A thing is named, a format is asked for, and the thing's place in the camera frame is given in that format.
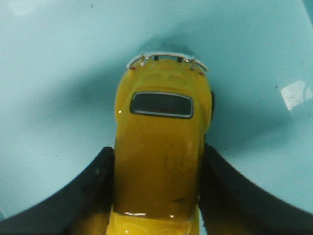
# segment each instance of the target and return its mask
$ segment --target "chrome window trim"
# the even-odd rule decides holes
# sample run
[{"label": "chrome window trim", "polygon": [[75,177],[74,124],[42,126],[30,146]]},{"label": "chrome window trim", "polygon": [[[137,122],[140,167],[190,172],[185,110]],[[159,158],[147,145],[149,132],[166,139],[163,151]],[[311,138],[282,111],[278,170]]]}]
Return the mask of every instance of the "chrome window trim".
[{"label": "chrome window trim", "polygon": [[151,115],[151,116],[161,116],[161,117],[172,117],[172,118],[192,118],[193,114],[194,114],[194,102],[193,99],[190,96],[187,95],[183,95],[183,94],[177,94],[177,93],[170,93],[170,92],[136,92],[133,97],[132,97],[132,102],[135,99],[136,95],[138,94],[165,94],[165,95],[174,95],[174,96],[179,96],[179,97],[183,97],[186,99],[189,99],[190,101],[190,114],[188,115],[184,115],[184,114],[168,114],[168,113],[159,113],[159,112],[149,112],[149,111],[131,111],[131,106],[132,103],[130,105],[130,111],[133,114],[144,114],[144,115]]},{"label": "chrome window trim", "polygon": [[191,67],[193,63],[200,66],[205,71],[208,71],[208,68],[199,60],[196,60],[194,56],[182,54],[182,53],[175,53],[175,52],[147,52],[145,54],[140,54],[135,56],[130,62],[126,65],[127,68],[131,67],[133,63],[141,59],[141,66],[145,65],[145,60],[149,60],[154,56],[170,56],[170,57],[177,57],[182,58],[184,62],[191,63]]}]

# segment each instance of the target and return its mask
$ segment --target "rear window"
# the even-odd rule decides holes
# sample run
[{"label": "rear window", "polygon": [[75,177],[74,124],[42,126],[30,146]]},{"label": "rear window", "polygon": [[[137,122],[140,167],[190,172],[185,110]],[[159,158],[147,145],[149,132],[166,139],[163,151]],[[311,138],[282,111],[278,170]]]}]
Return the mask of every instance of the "rear window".
[{"label": "rear window", "polygon": [[160,92],[135,93],[131,102],[131,112],[153,116],[191,118],[193,114],[192,98]]}]

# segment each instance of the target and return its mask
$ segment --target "toy car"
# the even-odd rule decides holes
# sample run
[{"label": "toy car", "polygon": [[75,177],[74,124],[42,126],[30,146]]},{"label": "toy car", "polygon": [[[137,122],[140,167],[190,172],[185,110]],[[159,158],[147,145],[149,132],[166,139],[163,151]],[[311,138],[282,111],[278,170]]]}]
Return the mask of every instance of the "toy car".
[{"label": "toy car", "polygon": [[199,234],[198,189],[213,101],[193,57],[135,57],[115,100],[114,198],[107,235]]}]

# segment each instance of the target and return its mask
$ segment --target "light blue surface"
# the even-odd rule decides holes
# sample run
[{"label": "light blue surface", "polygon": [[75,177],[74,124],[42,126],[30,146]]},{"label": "light blue surface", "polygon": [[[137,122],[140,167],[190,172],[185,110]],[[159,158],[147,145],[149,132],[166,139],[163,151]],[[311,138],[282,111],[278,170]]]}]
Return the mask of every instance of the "light blue surface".
[{"label": "light blue surface", "polygon": [[0,2],[0,207],[7,216],[113,146],[115,89],[141,50],[210,69],[208,142],[250,180],[313,212],[313,31],[302,1]]}]

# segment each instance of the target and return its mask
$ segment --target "car body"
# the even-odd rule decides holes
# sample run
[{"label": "car body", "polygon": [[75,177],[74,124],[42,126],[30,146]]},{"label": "car body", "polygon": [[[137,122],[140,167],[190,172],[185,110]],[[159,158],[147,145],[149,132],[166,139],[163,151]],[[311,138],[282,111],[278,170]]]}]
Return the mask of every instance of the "car body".
[{"label": "car body", "polygon": [[167,52],[140,55],[127,67],[115,100],[107,234],[196,235],[204,135],[213,109],[206,67]]}]

